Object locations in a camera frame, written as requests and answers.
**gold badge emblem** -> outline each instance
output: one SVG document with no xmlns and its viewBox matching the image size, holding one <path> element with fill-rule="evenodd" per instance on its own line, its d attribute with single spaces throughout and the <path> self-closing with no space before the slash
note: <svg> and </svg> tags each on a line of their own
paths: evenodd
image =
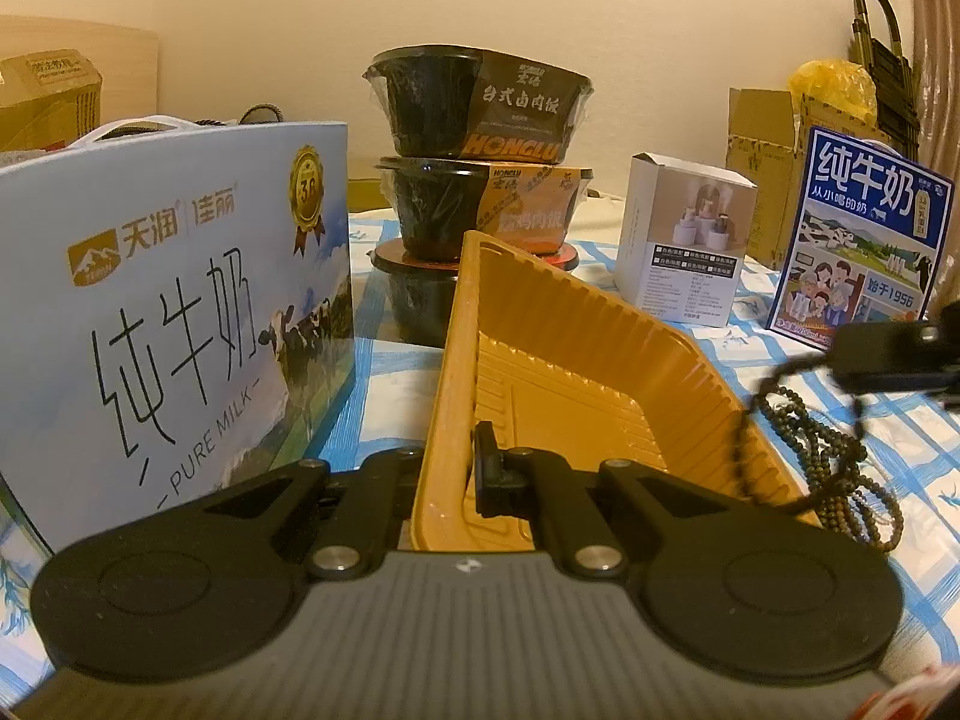
<svg viewBox="0 0 960 720">
<path fill-rule="evenodd" d="M 323 164 L 313 146 L 304 146 L 296 153 L 290 172 L 290 211 L 296 223 L 294 254 L 304 256 L 306 234 L 313 231 L 320 242 L 325 234 L 320 207 L 323 206 Z"/>
<path fill-rule="evenodd" d="M 117 231 L 104 230 L 99 235 L 72 245 L 66 250 L 66 258 L 73 274 L 73 283 L 78 287 L 89 287 L 103 281 L 120 266 Z"/>
</svg>

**black mount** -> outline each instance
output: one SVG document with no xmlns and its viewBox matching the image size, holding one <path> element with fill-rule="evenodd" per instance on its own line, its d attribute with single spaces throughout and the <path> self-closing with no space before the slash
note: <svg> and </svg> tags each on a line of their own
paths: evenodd
<svg viewBox="0 0 960 720">
<path fill-rule="evenodd" d="M 837 386 L 851 394 L 924 391 L 960 410 L 960 301 L 936 322 L 858 322 L 837 328 L 827 353 Z"/>
<path fill-rule="evenodd" d="M 837 679 L 882 653 L 902 596 L 886 560 L 846 536 L 627 460 L 597 474 L 477 425 L 477 511 L 529 519 L 560 570 L 624 584 L 700 664 L 773 683 Z"/>
<path fill-rule="evenodd" d="M 528 519 L 560 572 L 621 586 L 663 641 L 714 672 L 824 683 L 875 665 L 894 634 L 896 576 L 848 538 L 631 461 L 587 473 L 552 452 L 501 451 L 490 423 L 475 450 L 480 514 Z M 419 449 L 341 474 L 302 461 L 68 547 L 32 591 L 51 659 L 112 683 L 241 661 L 312 587 L 376 574 L 420 465 Z"/>
</svg>

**black plastic food bowl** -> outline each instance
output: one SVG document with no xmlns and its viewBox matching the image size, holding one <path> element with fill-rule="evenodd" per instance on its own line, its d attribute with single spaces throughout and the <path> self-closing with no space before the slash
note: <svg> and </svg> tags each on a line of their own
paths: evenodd
<svg viewBox="0 0 960 720">
<path fill-rule="evenodd" d="M 570 244 L 541 259 L 562 271 L 572 271 L 580 264 L 580 255 Z M 378 271 L 387 274 L 400 338 L 406 343 L 443 348 L 457 288 L 457 264 L 416 260 L 400 238 L 378 245 L 371 252 L 371 260 Z"/>
<path fill-rule="evenodd" d="M 383 52 L 364 78 L 405 157 L 556 165 L 593 92 L 587 76 L 463 46 Z"/>
<path fill-rule="evenodd" d="M 584 195 L 593 171 L 585 167 L 534 167 L 503 162 L 467 162 L 452 159 L 383 157 L 377 166 L 383 172 L 382 191 L 400 218 L 400 234 L 414 257 L 432 262 L 460 259 L 464 232 L 482 229 L 496 238 L 531 252 L 553 254 L 563 243 L 570 218 Z M 531 182 L 540 181 L 534 203 L 539 213 L 525 215 L 526 226 L 510 223 L 511 203 L 504 215 L 478 218 L 488 187 L 494 193 L 487 209 L 503 205 L 509 181 L 520 196 Z M 563 233 L 558 234 L 560 223 Z"/>
</svg>

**yellow plastic tray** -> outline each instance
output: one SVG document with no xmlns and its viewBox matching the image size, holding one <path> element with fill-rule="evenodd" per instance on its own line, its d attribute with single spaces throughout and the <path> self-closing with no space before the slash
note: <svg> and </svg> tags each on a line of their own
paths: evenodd
<svg viewBox="0 0 960 720">
<path fill-rule="evenodd" d="M 695 343 L 613 295 L 467 232 L 440 386 L 416 490 L 416 549 L 533 549 L 527 523 L 476 512 L 473 426 L 502 447 L 558 452 L 575 469 L 631 458 L 736 495 L 740 404 Z M 772 502 L 800 493 L 759 429 L 746 457 Z"/>
</svg>

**brand logo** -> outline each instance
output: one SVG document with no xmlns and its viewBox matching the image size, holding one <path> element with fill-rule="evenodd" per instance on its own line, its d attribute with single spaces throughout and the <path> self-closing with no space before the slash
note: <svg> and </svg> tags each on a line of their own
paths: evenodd
<svg viewBox="0 0 960 720">
<path fill-rule="evenodd" d="M 453 567 L 464 574 L 475 574 L 483 568 L 483 563 L 474 559 L 474 557 L 464 557 L 462 560 L 455 562 Z"/>
<path fill-rule="evenodd" d="M 73 283 L 78 287 L 89 287 L 103 281 L 120 266 L 117 231 L 104 230 L 99 235 L 80 241 L 66 250 L 66 256 L 70 261 Z"/>
<path fill-rule="evenodd" d="M 124 260 L 138 252 L 156 248 L 162 242 L 179 236 L 187 226 L 199 227 L 231 215 L 236 186 L 199 197 L 191 203 L 177 200 L 169 208 L 135 218 L 117 229 L 104 230 L 66 250 L 73 283 L 89 287 L 116 271 Z M 187 208 L 193 208 L 193 214 Z"/>
<path fill-rule="evenodd" d="M 545 141 L 525 141 L 522 138 L 501 138 L 499 135 L 478 135 L 473 132 L 467 138 L 461 156 L 515 156 L 530 157 L 534 160 L 549 162 L 560 153 L 559 143 Z"/>
</svg>

